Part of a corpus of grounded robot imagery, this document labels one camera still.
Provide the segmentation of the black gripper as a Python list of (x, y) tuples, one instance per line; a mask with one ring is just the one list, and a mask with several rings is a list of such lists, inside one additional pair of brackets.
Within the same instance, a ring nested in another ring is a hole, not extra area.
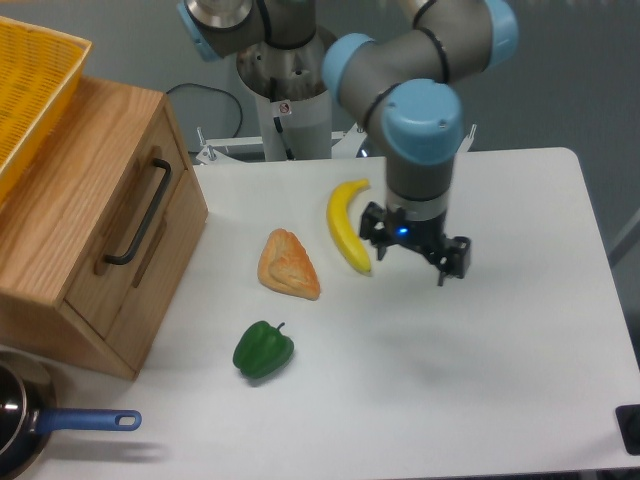
[(427, 220), (412, 220), (402, 207), (393, 209), (387, 205), (385, 210), (369, 202), (361, 215), (359, 236), (376, 249), (378, 260), (393, 245), (423, 255), (439, 271), (437, 285), (442, 287), (447, 278), (465, 278), (472, 245), (468, 237), (445, 235), (446, 212)]

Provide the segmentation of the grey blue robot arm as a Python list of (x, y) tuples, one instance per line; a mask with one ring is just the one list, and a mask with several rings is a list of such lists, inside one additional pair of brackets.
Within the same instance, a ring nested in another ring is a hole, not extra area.
[(467, 237), (444, 227), (454, 159), (463, 140), (462, 106), (452, 83), (516, 51), (519, 28), (504, 1), (406, 1), (412, 26), (384, 44), (358, 33), (335, 41), (320, 74), (325, 89), (386, 159), (386, 199), (370, 203), (353, 227), (348, 207), (366, 182), (337, 186), (326, 207), (330, 235), (347, 262), (369, 274), (368, 249), (393, 245), (422, 255), (441, 279), (463, 278)]

